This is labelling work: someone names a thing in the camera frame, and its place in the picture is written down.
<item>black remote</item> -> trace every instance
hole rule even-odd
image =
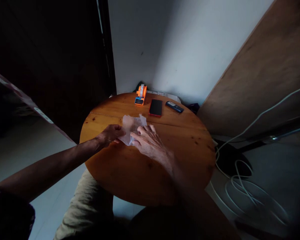
[[[174,104],[173,102],[170,102],[170,101],[166,102],[166,105],[168,107],[171,107],[172,109],[176,110],[179,113],[182,113],[183,110],[184,110],[182,107],[179,107],[178,105],[176,105],[176,104]]]

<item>tissue paper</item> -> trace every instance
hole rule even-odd
[[[126,135],[119,137],[119,139],[127,146],[132,145],[132,141],[135,139],[130,136],[131,132],[138,134],[138,127],[139,126],[146,126],[147,119],[143,117],[141,114],[140,117],[130,117],[129,115],[124,115],[122,120],[122,128],[126,132]]]

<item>person's hand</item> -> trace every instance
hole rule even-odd
[[[153,125],[138,127],[140,135],[131,133],[136,139],[132,144],[147,157],[161,163],[168,171],[172,170],[174,154],[161,141]]]
[[[105,147],[108,147],[112,141],[119,143],[118,137],[124,136],[126,133],[118,124],[108,125],[96,138],[99,139]]]

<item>wooden table top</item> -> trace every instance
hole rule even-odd
[[[109,124],[122,125],[124,115],[139,117],[153,124],[162,142],[175,152],[180,166],[202,183],[209,183],[215,166],[214,145],[200,119],[182,104],[170,98],[147,93],[143,106],[134,104],[136,93],[124,93],[107,99],[91,110],[81,129],[80,143],[101,133]],[[163,101],[162,117],[148,115],[152,99]],[[177,113],[165,105],[174,102],[184,108]],[[156,161],[142,155],[136,147],[111,143],[86,161],[91,175],[113,195],[143,206],[173,205],[176,191],[173,183]]]

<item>sleeve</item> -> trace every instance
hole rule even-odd
[[[34,219],[29,203],[0,190],[0,239],[28,239]]]

